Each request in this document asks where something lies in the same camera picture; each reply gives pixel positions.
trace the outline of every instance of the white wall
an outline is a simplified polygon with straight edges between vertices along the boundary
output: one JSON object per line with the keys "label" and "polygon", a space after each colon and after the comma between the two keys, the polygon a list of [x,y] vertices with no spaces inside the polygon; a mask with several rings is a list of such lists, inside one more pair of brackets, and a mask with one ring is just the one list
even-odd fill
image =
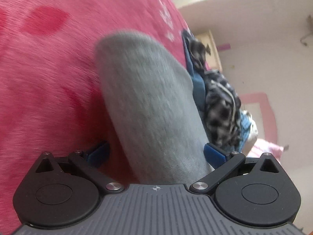
{"label": "white wall", "polygon": [[174,0],[194,34],[210,29],[233,47],[306,30],[313,0]]}
{"label": "white wall", "polygon": [[275,113],[278,144],[290,145],[282,165],[302,197],[295,225],[313,231],[313,38],[302,31],[220,53],[223,73],[239,94],[265,92]]}

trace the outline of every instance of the triangular cutout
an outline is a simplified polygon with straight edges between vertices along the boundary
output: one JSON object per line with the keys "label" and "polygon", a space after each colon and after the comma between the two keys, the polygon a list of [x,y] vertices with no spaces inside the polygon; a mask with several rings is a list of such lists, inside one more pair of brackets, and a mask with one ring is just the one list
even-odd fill
{"label": "triangular cutout", "polygon": [[278,169],[271,159],[265,159],[260,170],[272,173],[279,173]]}
{"label": "triangular cutout", "polygon": [[49,161],[48,158],[42,159],[41,163],[39,164],[36,173],[41,173],[41,172],[47,172],[47,171],[52,171],[53,167]]}

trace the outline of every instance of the pink blanket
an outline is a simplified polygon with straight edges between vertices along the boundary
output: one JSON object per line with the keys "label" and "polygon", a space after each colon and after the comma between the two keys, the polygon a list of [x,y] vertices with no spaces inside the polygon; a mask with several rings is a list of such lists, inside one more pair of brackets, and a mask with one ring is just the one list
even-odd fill
{"label": "pink blanket", "polygon": [[281,163],[281,156],[283,152],[284,147],[278,146],[264,139],[257,139],[247,157],[259,158],[263,153],[271,153],[276,160]]}
{"label": "pink blanket", "polygon": [[107,168],[118,161],[119,178],[130,173],[105,111],[93,46],[135,29],[185,66],[183,28],[170,0],[0,0],[0,232],[19,225],[12,196],[43,151],[66,155],[108,139]]}

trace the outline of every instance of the silver rivet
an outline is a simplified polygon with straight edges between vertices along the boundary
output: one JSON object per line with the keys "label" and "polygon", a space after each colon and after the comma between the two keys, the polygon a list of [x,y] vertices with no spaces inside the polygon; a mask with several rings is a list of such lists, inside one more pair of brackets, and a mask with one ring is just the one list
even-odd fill
{"label": "silver rivet", "polygon": [[204,182],[196,182],[192,185],[192,187],[197,190],[205,190],[209,186],[207,183],[204,183]]}
{"label": "silver rivet", "polygon": [[110,191],[116,191],[116,190],[121,189],[122,185],[117,182],[112,182],[112,183],[108,183],[105,187]]}

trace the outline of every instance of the dark object on shelf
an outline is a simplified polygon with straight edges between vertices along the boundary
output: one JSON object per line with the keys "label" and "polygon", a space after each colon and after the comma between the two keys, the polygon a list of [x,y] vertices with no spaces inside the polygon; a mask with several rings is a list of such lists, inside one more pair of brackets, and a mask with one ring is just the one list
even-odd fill
{"label": "dark object on shelf", "polygon": [[220,167],[189,189],[125,189],[90,166],[83,152],[61,158],[44,152],[14,194],[22,222],[14,235],[302,235],[291,224],[300,195],[277,160],[269,153],[225,154]]}

